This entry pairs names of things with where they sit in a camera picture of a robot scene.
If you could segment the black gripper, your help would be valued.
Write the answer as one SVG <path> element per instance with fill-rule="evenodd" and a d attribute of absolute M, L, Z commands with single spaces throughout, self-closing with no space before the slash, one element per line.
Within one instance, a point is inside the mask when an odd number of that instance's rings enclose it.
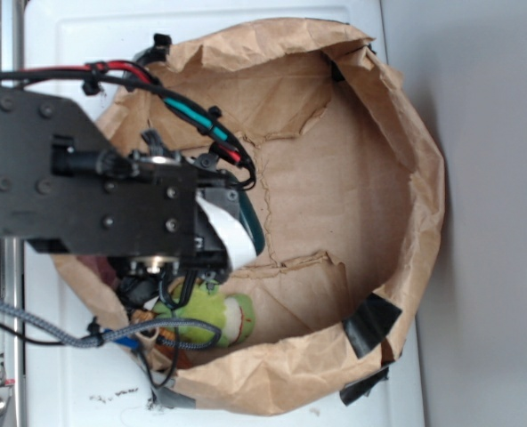
<path fill-rule="evenodd" d="M 241 223 L 231 215 L 225 198 L 229 187 L 226 172 L 229 171 L 217 167 L 218 156 L 212 152 L 190 162 L 199 178 L 192 233 L 193 254 L 157 266 L 113 258 L 111 267 L 121 282 L 147 280 L 169 284 L 177 278 L 193 276 L 223 283 L 241 266 Z"/>

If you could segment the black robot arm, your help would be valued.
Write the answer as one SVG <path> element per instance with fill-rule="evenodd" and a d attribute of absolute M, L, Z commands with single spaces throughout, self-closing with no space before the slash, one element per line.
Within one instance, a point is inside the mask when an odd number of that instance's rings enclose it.
<path fill-rule="evenodd" d="M 0 238 L 122 270 L 210 272 L 254 249 L 228 175 L 158 145 L 120 153 L 73 101 L 0 86 Z"/>

